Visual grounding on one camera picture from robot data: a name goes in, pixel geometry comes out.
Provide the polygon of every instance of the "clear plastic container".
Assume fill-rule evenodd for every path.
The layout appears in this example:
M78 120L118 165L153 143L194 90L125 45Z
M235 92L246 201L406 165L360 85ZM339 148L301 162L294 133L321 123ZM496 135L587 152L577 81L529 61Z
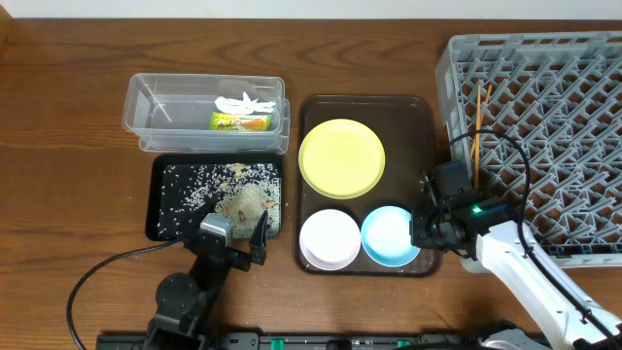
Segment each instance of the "clear plastic container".
M266 131L210 130L219 96L276 103ZM140 137L147 152L284 154L290 140L290 103L278 77L208 74L152 74L132 77L123 127Z

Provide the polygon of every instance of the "white wall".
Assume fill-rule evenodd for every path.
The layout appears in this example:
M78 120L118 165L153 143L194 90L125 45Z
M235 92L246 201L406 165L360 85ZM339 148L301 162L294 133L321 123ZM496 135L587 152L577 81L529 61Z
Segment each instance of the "white wall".
M622 0L0 0L0 3L14 18L622 19Z

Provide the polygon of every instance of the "green connector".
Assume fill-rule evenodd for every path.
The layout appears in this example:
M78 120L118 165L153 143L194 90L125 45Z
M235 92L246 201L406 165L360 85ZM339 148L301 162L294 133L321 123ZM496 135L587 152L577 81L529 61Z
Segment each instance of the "green connector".
M285 340L283 339L272 339L272 348L271 350L285 350Z

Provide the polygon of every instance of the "blue bowl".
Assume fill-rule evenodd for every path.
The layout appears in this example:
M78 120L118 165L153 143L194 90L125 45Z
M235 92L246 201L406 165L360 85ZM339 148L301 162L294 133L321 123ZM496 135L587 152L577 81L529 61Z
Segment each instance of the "blue bowl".
M363 222L363 248L375 262L400 267L412 262L421 248L410 244L410 213L395 206L372 211Z

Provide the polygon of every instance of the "yellow plate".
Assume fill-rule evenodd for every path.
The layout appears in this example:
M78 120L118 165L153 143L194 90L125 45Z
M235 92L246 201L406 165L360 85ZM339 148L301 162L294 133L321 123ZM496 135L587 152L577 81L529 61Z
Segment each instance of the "yellow plate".
M380 180L385 150L369 127L350 120L331 120L304 137L298 165L304 180L318 193L337 199L354 198Z

